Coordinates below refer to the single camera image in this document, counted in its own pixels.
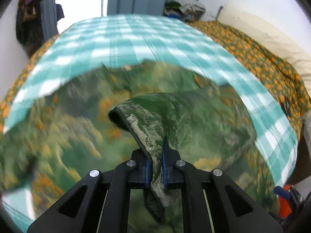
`green patterned fabric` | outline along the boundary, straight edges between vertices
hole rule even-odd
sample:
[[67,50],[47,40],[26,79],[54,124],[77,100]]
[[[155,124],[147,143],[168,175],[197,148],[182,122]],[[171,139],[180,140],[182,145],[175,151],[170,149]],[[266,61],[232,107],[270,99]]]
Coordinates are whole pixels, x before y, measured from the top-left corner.
[[[131,133],[118,128],[109,111]],[[90,170],[114,169],[140,147],[151,157],[154,175],[147,208],[142,192],[132,192],[129,232],[177,232],[180,195],[165,192],[161,184],[164,135],[184,160],[203,170],[224,169],[262,207],[277,212],[271,173],[234,89],[148,60],[118,69],[102,66],[36,100],[0,143],[0,188],[16,187],[31,171],[32,201],[40,216]]]

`white wall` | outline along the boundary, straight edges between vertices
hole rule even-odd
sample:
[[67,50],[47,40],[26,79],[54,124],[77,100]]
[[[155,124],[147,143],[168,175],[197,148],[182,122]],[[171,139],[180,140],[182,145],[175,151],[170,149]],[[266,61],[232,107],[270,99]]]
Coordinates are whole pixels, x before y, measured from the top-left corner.
[[220,6],[229,3],[276,26],[311,56],[311,25],[295,0],[199,0],[206,6],[202,20],[213,20]]
[[16,40],[17,4],[18,0],[12,0],[0,19],[0,101],[28,62],[26,52]]
[[[101,0],[55,0],[64,11],[65,18],[57,23],[59,33],[81,20],[101,16]],[[107,16],[107,2],[104,0],[103,14]]]

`blue object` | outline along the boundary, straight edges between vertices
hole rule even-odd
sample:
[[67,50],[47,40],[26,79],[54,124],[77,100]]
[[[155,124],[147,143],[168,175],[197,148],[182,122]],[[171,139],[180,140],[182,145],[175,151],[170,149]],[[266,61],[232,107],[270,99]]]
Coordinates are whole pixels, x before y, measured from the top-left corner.
[[167,188],[167,168],[164,150],[162,150],[162,172],[163,172],[163,184],[164,187]]
[[149,160],[146,159],[146,171],[145,171],[145,187],[149,186]]
[[286,190],[284,190],[282,187],[280,186],[276,186],[273,190],[273,192],[278,195],[279,197],[285,199],[285,200],[289,200],[290,199],[290,193],[287,192]]
[[174,14],[168,14],[167,17],[168,17],[168,18],[176,18],[176,19],[179,19],[179,18],[180,18],[180,16],[174,15]]

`orange object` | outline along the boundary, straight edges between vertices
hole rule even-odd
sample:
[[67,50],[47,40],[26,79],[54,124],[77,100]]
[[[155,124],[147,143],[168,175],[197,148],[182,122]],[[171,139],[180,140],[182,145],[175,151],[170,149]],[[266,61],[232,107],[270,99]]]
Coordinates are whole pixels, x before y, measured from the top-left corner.
[[[284,190],[288,190],[290,189],[291,185],[285,185],[283,188]],[[287,202],[287,200],[279,197],[279,202],[280,202],[280,212],[279,212],[279,216],[282,218],[286,218],[288,217],[292,210]]]

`black gripper frame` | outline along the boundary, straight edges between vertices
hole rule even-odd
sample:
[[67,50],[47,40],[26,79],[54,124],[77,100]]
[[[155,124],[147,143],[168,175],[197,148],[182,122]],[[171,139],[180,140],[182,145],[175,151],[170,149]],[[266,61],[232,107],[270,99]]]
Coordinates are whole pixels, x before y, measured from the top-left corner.
[[[152,163],[142,150],[133,151],[131,160],[134,166],[127,161],[107,172],[90,171],[36,219],[27,233],[126,233],[131,189],[150,188],[152,178]],[[225,173],[203,171],[180,161],[166,137],[162,173],[166,189],[181,189],[185,233],[212,233],[211,221],[215,233],[283,232]]]

